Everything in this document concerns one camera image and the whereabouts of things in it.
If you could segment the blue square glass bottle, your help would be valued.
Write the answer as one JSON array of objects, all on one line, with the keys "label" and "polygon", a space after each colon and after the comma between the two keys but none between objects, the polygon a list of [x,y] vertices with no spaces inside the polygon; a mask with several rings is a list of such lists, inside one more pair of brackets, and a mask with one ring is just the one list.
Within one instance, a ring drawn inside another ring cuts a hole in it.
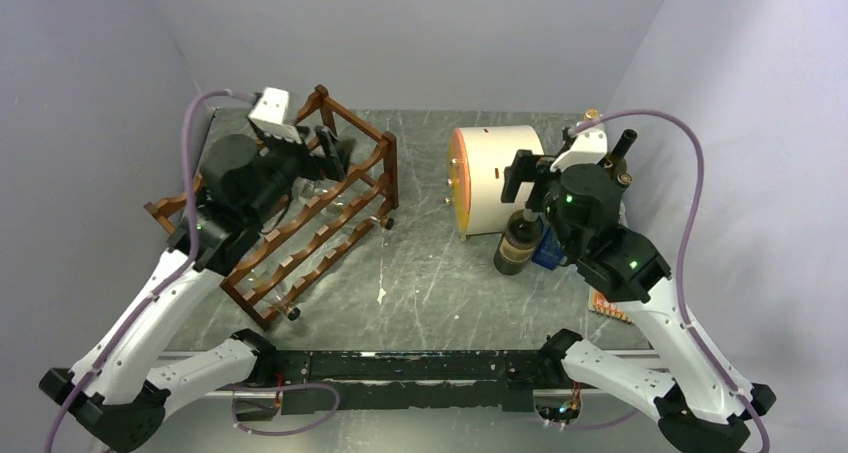
[{"label": "blue square glass bottle", "polygon": [[550,226],[545,228],[543,236],[531,256],[531,261],[551,271],[563,265],[565,255]]}]

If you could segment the green wine bottle white label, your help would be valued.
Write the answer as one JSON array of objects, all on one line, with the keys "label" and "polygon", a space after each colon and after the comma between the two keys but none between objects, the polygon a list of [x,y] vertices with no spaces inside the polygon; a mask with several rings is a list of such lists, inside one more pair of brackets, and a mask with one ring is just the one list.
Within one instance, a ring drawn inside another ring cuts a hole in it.
[{"label": "green wine bottle white label", "polygon": [[620,174],[627,172],[625,156],[637,139],[637,131],[625,129],[614,147],[600,160],[599,165],[613,180],[616,180]]}]

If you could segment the clear whisky bottle black label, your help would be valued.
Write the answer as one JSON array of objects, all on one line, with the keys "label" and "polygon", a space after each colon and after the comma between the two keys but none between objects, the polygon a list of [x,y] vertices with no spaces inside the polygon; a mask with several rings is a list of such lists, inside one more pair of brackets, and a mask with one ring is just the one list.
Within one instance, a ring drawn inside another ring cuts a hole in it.
[{"label": "clear whisky bottle black label", "polygon": [[624,195],[633,183],[633,177],[628,172],[617,173],[613,176],[613,182],[619,190],[619,200],[624,199]]}]

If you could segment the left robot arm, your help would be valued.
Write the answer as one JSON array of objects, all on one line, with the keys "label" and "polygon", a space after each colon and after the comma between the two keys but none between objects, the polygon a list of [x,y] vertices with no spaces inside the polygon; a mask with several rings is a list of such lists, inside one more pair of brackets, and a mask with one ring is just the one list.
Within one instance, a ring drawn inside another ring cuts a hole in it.
[{"label": "left robot arm", "polygon": [[142,446],[173,413],[229,386],[261,389],[277,373],[277,350],[248,329],[218,346],[164,367],[157,359],[181,322],[258,242],[265,224],[299,179],[342,181],[356,142],[318,126],[313,154],[295,141],[232,134],[200,164],[183,221],[143,289],[117,323],[70,368],[53,368],[39,387],[64,413],[113,452]]}]

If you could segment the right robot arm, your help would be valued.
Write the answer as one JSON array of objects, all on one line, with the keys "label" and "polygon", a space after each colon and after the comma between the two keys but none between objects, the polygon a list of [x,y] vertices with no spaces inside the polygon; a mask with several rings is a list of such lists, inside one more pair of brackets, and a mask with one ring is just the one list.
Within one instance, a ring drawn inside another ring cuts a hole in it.
[{"label": "right robot arm", "polygon": [[592,163],[553,171],[549,156],[516,152],[504,171],[502,201],[532,184],[527,205],[551,227],[567,264],[615,304],[664,359],[666,372],[638,366],[563,329],[540,350],[539,371],[550,386],[589,384],[651,418],[680,452],[739,452],[748,425],[776,396],[744,379],[711,343],[679,297],[676,277],[644,235],[620,222],[623,181]]}]

